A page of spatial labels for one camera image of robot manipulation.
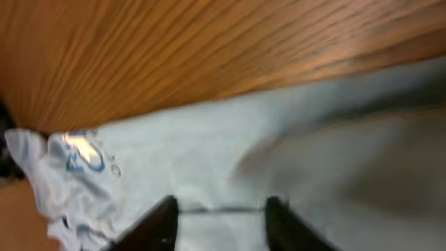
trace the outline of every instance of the cloth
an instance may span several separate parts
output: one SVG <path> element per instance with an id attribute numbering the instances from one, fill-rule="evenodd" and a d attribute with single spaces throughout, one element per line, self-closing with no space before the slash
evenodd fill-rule
<path id="1" fill-rule="evenodd" d="M 445 66 L 446 59 L 436 59 L 205 102 L 48 140 L 15 129 L 6 139 L 38 210 L 50 219 L 48 234 L 65 250 L 107 247 L 165 195 L 176 196 L 183 211 L 259 208 L 279 195 L 342 250 L 437 250 L 446 244 L 440 225 L 338 199 L 409 122 L 400 118 L 315 140 L 292 128 L 312 128 L 331 114 L 414 89 Z M 181 216 L 177 250 L 267 250 L 262 219 L 261 213 Z"/>

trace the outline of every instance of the logo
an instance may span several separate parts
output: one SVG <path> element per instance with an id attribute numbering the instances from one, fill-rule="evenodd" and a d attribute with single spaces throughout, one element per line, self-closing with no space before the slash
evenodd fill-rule
<path id="1" fill-rule="evenodd" d="M 105 168 L 104 158 L 99 149 L 94 147 L 86 138 L 86 131 L 67 132 L 62 135 L 68 152 L 67 170 L 83 172 L 85 166 L 100 173 Z"/>

